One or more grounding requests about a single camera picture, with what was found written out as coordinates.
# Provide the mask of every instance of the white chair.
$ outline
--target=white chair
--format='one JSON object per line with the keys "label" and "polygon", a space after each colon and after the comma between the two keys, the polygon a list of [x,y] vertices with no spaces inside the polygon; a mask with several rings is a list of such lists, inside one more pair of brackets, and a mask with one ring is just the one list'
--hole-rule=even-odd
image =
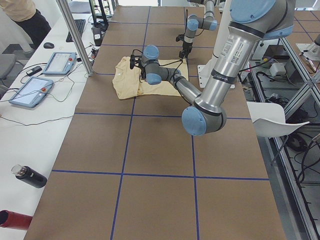
{"label": "white chair", "polygon": [[285,111],[282,106],[276,103],[265,102],[246,102],[250,116],[255,128],[256,135],[259,137],[276,138],[286,136],[277,154],[271,161],[271,165],[285,146],[289,135],[309,121],[302,123],[286,123]]}

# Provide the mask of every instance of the bottle cap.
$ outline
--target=bottle cap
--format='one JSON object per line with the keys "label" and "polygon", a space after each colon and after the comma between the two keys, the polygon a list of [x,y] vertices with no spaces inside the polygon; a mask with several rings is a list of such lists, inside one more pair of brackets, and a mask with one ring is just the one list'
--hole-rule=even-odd
{"label": "bottle cap", "polygon": [[19,165],[19,164],[15,165],[11,169],[11,173],[16,175],[17,177],[23,176],[25,174],[25,172],[26,172],[26,168],[24,166]]}

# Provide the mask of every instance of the tablet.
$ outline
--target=tablet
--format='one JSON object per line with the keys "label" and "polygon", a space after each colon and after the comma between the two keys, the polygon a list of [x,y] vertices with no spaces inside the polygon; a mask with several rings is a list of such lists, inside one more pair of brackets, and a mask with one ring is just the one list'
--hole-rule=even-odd
{"label": "tablet", "polygon": [[27,108],[34,108],[39,104],[54,84],[51,79],[32,76],[13,95],[9,103]]}
{"label": "tablet", "polygon": [[66,75],[76,60],[75,52],[54,52],[42,73],[45,75]]}

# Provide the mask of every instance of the thermos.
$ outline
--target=thermos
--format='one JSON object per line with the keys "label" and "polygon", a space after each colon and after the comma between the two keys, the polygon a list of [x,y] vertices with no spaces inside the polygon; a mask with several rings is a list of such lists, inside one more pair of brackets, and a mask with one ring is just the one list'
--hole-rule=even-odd
{"label": "thermos", "polygon": [[2,210],[0,211],[0,227],[8,229],[28,230],[32,216]]}
{"label": "thermos", "polygon": [[15,165],[11,172],[15,177],[35,188],[42,188],[47,183],[47,178],[28,166]]}

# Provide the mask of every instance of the black bottle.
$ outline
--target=black bottle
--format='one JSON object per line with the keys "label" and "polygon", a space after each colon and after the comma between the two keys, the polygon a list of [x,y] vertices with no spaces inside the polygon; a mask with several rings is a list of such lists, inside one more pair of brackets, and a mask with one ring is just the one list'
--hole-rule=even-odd
{"label": "black bottle", "polygon": [[47,178],[40,173],[36,172],[28,166],[21,166],[19,164],[15,165],[11,172],[15,177],[37,189],[42,188],[47,183]]}

